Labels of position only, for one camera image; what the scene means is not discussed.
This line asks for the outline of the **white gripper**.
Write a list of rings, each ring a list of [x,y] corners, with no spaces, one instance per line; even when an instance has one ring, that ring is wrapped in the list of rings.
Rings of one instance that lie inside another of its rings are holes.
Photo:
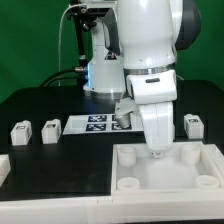
[[[176,72],[128,75],[127,91],[138,107],[148,150],[160,155],[173,144],[173,102],[177,99]]]

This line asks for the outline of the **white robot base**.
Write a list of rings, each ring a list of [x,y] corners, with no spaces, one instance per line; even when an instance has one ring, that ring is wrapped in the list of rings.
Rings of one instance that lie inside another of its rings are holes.
[[[87,66],[86,96],[98,99],[119,99],[125,91],[122,58],[105,48],[102,19],[91,29],[93,56]]]

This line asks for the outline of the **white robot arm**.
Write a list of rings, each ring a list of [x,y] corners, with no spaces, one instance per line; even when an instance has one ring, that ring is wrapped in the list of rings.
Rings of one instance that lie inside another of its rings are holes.
[[[148,150],[160,155],[174,139],[177,52],[201,31],[195,0],[117,0],[103,28],[106,48],[123,58],[126,92],[115,117],[127,127],[129,114],[137,111]]]

